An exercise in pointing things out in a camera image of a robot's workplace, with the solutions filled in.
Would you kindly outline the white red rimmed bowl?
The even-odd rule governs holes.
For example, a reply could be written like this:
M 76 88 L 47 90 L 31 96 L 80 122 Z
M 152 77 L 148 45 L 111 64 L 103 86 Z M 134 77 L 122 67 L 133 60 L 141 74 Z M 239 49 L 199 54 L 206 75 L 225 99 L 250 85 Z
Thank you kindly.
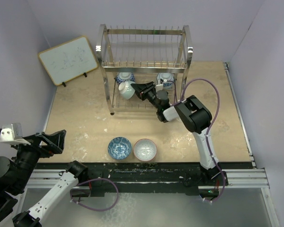
M 138 160 L 148 162 L 156 157 L 157 146 L 150 139 L 140 139 L 135 143 L 133 153 Z

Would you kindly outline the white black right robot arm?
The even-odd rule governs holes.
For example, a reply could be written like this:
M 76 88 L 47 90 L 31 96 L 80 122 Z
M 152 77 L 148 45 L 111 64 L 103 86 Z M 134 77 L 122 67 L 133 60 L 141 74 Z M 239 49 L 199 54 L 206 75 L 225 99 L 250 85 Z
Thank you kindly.
M 200 157 L 202 182 L 212 185 L 221 176 L 222 185 L 225 186 L 225 174 L 219 166 L 210 135 L 217 116 L 212 117 L 210 111 L 194 95 L 171 105 L 167 91 L 157 91 L 153 82 L 133 83 L 132 87 L 140 100 L 148 100 L 157 109 L 156 114 L 161 122 L 170 122 L 179 117 L 185 128 L 193 134 Z

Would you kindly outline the light green celadon bowl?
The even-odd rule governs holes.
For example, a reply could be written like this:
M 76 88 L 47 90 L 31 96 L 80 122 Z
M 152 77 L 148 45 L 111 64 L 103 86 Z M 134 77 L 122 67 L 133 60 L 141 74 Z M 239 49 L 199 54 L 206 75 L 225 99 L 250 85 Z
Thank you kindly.
M 119 93 L 126 100 L 129 100 L 135 94 L 135 90 L 132 87 L 132 84 L 135 84 L 135 82 L 125 81 L 119 84 L 118 87 Z

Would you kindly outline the blue floral bowl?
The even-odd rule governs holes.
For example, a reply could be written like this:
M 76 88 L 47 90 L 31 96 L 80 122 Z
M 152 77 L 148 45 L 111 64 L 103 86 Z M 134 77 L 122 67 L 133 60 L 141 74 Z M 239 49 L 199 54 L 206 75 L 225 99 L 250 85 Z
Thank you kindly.
M 175 82 L 174 74 L 159 73 L 156 77 L 157 84 L 162 84 L 164 89 L 171 89 Z

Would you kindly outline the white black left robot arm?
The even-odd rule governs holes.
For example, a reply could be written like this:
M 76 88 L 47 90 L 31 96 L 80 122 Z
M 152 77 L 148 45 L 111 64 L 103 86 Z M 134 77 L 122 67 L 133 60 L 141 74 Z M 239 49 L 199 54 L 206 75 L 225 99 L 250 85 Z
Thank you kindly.
M 41 158 L 50 158 L 64 150 L 66 131 L 53 134 L 36 133 L 15 138 L 11 129 L 0 129 L 0 143 L 7 143 L 17 150 L 13 159 L 0 156 L 0 222 L 8 221 L 17 195 L 22 194 L 28 180 Z M 88 168 L 78 162 L 68 164 L 57 184 L 29 210 L 11 218 L 13 227 L 40 227 L 48 214 L 62 197 L 76 185 L 84 185 L 88 180 Z

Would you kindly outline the red zigzag patterned bowl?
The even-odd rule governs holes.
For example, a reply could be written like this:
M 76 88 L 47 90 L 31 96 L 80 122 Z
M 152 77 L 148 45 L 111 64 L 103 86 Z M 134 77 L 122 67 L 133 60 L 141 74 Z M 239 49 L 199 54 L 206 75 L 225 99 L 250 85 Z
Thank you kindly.
M 122 82 L 126 81 L 133 81 L 135 82 L 135 76 L 131 72 L 119 72 L 116 76 L 116 82 L 117 84 L 121 84 Z

